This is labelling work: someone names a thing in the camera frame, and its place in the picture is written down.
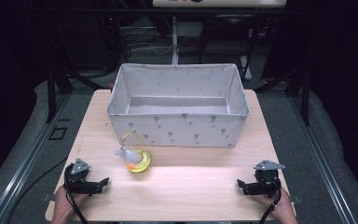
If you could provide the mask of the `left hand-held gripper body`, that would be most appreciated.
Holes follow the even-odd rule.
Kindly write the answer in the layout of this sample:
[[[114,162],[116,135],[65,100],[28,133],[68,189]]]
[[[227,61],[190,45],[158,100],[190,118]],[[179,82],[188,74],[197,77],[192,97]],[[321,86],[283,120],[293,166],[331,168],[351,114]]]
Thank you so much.
[[[86,177],[90,171],[90,165],[81,159],[76,159],[65,168],[64,188],[71,193],[88,194],[92,187],[99,187],[99,182],[89,182]]]

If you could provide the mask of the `person's left hand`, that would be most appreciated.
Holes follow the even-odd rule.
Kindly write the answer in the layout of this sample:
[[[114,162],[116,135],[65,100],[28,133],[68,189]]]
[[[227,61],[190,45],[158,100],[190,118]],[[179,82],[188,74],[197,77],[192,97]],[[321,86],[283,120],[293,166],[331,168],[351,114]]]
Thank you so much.
[[[70,217],[75,213],[73,206],[68,202],[67,190],[60,186],[55,192],[55,205],[50,224],[67,224]]]

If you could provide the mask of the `grey printed fabric storage box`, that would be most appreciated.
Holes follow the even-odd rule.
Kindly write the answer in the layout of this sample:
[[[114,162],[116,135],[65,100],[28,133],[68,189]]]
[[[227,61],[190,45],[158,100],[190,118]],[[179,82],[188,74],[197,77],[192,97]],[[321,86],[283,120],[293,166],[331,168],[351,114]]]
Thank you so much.
[[[107,114],[130,144],[234,147],[250,107],[233,63],[124,63]]]

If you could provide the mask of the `person's right hand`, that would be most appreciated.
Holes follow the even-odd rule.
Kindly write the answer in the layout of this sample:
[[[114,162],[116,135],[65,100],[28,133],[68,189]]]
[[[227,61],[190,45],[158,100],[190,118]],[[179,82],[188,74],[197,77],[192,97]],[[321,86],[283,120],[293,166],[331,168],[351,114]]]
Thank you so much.
[[[281,224],[298,224],[296,214],[292,206],[289,194],[284,188],[281,188],[281,198],[275,203],[273,198],[265,195],[255,195],[254,200],[259,201],[266,207],[274,204],[273,210],[270,212]]]

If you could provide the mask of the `white desk leg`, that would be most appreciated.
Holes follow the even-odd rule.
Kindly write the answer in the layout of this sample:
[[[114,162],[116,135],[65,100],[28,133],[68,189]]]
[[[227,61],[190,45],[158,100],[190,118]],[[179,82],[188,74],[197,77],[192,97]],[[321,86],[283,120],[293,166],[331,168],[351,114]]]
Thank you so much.
[[[172,17],[172,64],[179,64],[177,20]]]

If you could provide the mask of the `black chair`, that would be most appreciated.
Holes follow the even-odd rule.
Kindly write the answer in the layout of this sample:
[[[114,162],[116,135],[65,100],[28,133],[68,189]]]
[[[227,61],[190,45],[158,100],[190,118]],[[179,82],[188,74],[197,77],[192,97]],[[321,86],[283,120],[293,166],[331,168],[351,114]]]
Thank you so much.
[[[241,62],[241,79],[249,78],[255,43],[267,19],[255,14],[218,14],[206,19],[197,47],[199,63],[206,53],[235,54]]]

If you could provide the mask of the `black metal stand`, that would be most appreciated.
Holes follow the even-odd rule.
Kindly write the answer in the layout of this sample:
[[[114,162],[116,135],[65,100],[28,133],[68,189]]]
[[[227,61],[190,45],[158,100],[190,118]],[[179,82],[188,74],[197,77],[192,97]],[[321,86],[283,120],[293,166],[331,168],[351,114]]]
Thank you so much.
[[[64,47],[60,32],[57,29],[55,20],[51,16],[40,19],[43,24],[46,38],[51,47],[51,55],[48,57],[48,118],[50,123],[57,114],[56,88],[63,94],[71,94],[74,90],[69,78],[74,78],[93,90],[105,90],[105,87],[96,84],[76,72],[70,62],[69,56]]]
[[[273,78],[270,82],[257,88],[255,91],[257,93],[267,91],[286,79],[289,80],[289,83],[284,90],[285,95],[287,97],[296,97],[298,92],[301,91],[300,117],[307,126],[310,126],[310,63],[303,62],[299,67],[281,77]]]

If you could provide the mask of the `aluminium floor rail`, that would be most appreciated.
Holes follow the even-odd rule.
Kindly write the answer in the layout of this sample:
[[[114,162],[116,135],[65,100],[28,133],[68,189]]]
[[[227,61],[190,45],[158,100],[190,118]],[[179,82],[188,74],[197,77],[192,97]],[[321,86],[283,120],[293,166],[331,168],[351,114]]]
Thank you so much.
[[[0,169],[0,224],[48,224],[47,197],[55,191],[77,131],[75,95],[63,95],[45,122],[37,104],[31,120]]]
[[[308,142],[310,143],[310,151],[313,157],[313,160],[316,164],[316,167],[323,179],[324,185],[328,191],[328,194],[333,202],[338,216],[342,224],[358,224],[348,203],[345,199],[345,196],[336,181],[332,170],[322,152],[322,149],[312,131],[312,128],[306,124],[302,119],[300,114],[300,103],[296,98],[288,97],[288,102],[291,105],[292,109],[295,112],[296,118],[300,123],[302,131],[305,133]]]

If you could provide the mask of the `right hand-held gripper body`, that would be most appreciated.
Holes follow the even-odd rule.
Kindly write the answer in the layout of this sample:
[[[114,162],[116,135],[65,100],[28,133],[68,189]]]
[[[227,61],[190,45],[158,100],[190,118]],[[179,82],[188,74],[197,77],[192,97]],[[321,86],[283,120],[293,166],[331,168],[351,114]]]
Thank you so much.
[[[252,188],[254,195],[264,194],[271,198],[282,186],[278,170],[284,168],[274,161],[261,161],[254,166],[256,182],[246,184],[246,188]]]

